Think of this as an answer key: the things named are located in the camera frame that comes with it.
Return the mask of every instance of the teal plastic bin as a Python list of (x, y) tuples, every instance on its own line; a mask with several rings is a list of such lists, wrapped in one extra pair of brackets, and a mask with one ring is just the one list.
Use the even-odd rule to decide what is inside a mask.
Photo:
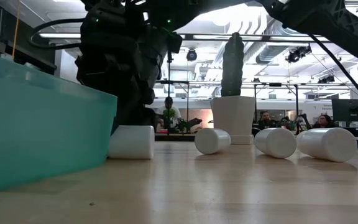
[(0, 189), (102, 164), (117, 98), (0, 58)]

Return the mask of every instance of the computer monitor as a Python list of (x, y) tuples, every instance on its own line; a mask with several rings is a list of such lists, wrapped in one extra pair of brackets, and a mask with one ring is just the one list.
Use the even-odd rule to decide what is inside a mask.
[(335, 121), (358, 121), (358, 100), (332, 100)]

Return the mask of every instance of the person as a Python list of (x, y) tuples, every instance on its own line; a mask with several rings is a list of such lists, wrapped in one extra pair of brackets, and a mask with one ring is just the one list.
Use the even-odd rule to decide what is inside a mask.
[(166, 128), (175, 128), (181, 120), (180, 111), (178, 108), (173, 106), (173, 99), (170, 96), (166, 97), (165, 105), (158, 108), (155, 113), (163, 117), (163, 119), (158, 119), (158, 123)]
[(275, 122), (274, 120), (270, 119), (270, 115), (269, 112), (267, 111), (263, 111), (260, 114), (260, 120), (258, 123), (258, 128), (260, 130), (263, 130), (265, 128), (276, 128), (277, 127), (277, 122)]
[(322, 114), (312, 128), (335, 128), (335, 125), (330, 116)]

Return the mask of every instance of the man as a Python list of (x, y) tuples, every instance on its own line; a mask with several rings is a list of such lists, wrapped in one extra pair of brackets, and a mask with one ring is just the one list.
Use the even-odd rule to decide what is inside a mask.
[(163, 119), (159, 119), (158, 122), (166, 128), (175, 128), (178, 122), (181, 120), (180, 111), (178, 108), (172, 106), (173, 99), (171, 97), (166, 97), (165, 106), (162, 106), (157, 109), (156, 114), (162, 115)]
[(263, 130), (265, 128), (276, 128), (277, 127), (277, 122), (270, 119), (269, 112), (263, 111), (263, 112), (261, 112), (260, 115), (261, 115), (260, 116), (261, 118), (258, 123), (258, 128), (260, 130)]

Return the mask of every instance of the wooden table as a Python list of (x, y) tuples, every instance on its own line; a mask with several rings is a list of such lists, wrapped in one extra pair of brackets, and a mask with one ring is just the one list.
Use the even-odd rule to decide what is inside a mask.
[(358, 153), (348, 163), (252, 146), (202, 156), (194, 143), (157, 142), (152, 161), (110, 160), (0, 192), (1, 223), (358, 223)]

